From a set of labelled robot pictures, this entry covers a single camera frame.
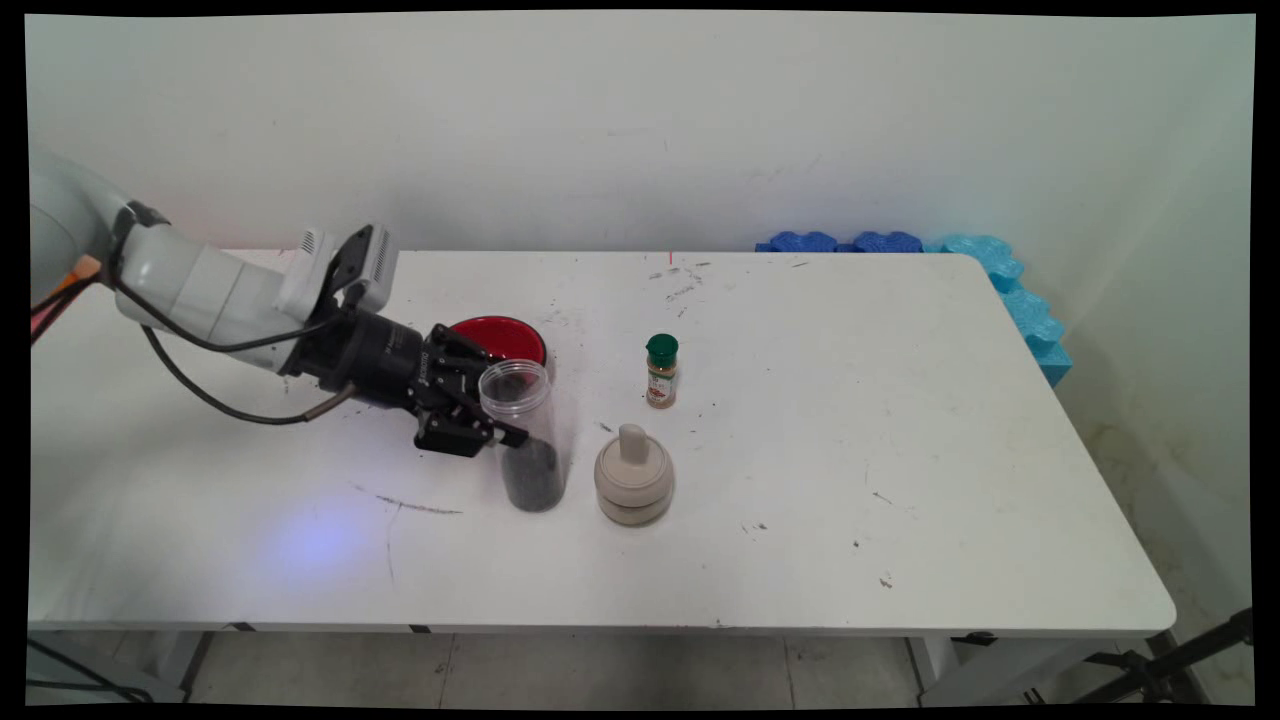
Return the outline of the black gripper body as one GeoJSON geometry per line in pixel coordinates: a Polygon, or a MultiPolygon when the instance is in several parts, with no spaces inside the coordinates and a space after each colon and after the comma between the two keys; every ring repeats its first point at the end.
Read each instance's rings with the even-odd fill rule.
{"type": "Polygon", "coordinates": [[[477,366],[429,366],[428,334],[375,313],[321,307],[307,322],[323,328],[297,340],[283,375],[310,375],[328,392],[415,413],[419,398],[477,402],[477,366]]]}

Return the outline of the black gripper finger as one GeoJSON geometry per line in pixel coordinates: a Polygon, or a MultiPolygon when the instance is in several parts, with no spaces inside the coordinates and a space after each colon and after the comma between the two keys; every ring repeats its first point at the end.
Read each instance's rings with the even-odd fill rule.
{"type": "Polygon", "coordinates": [[[497,419],[467,398],[419,398],[415,416],[415,447],[426,452],[475,457],[489,445],[521,448],[530,438],[524,428],[497,419]]]}
{"type": "Polygon", "coordinates": [[[428,334],[429,366],[490,366],[495,357],[481,345],[443,324],[428,334]]]}

